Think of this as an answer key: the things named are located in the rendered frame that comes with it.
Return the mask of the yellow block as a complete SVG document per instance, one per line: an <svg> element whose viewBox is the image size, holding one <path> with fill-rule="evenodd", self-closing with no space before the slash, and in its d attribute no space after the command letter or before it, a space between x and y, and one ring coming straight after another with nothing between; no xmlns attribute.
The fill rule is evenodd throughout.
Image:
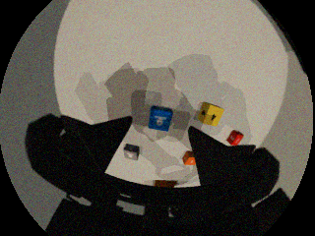
<svg viewBox="0 0 315 236"><path fill-rule="evenodd" d="M220 106L204 102L202 103L202 109L197 119L200 119L200 122L206 123L206 125L216 126L220 122L223 111L224 109L221 109Z"/></svg>

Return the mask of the blue block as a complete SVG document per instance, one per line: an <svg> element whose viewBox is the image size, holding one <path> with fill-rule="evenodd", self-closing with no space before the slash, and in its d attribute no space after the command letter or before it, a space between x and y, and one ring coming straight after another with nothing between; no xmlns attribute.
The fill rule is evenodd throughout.
<svg viewBox="0 0 315 236"><path fill-rule="evenodd" d="M168 131L172 110L164 106L151 106L149 129Z"/></svg>

